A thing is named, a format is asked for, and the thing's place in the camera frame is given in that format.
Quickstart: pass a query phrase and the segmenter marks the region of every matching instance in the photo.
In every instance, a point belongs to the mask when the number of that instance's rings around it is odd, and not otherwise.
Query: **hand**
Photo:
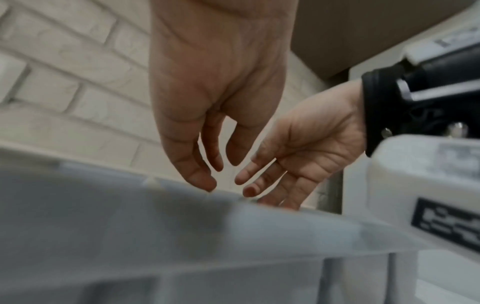
[[[150,90],[165,152],[182,177],[212,191],[200,154],[221,171],[219,134],[237,122],[230,163],[245,158],[275,112],[286,77],[298,0],[150,0]]]
[[[298,210],[319,183],[354,162],[365,146],[358,80],[314,95],[278,119],[235,183],[244,184],[276,159],[243,195],[257,196],[281,178],[258,202]]]

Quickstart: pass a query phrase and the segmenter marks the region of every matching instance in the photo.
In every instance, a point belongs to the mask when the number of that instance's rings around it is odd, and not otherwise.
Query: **black sleeve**
[[[403,113],[397,93],[397,80],[405,69],[402,64],[378,69],[362,76],[366,124],[366,155],[371,156],[384,139],[382,130],[393,131]]]

